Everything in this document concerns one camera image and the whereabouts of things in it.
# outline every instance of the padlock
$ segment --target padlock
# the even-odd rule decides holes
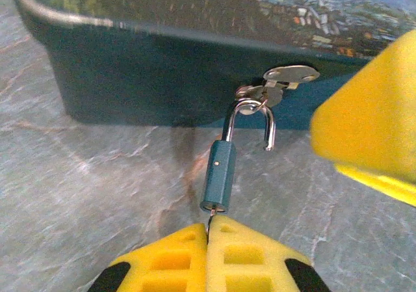
[[[204,211],[215,210],[223,213],[228,211],[237,155],[234,143],[232,143],[234,121],[240,109],[247,106],[260,108],[259,110],[265,115],[266,146],[264,149],[266,151],[273,149],[276,124],[272,110],[264,103],[252,98],[236,100],[227,113],[222,131],[222,140],[216,140],[211,147],[205,176],[205,192],[200,203],[200,207]]]

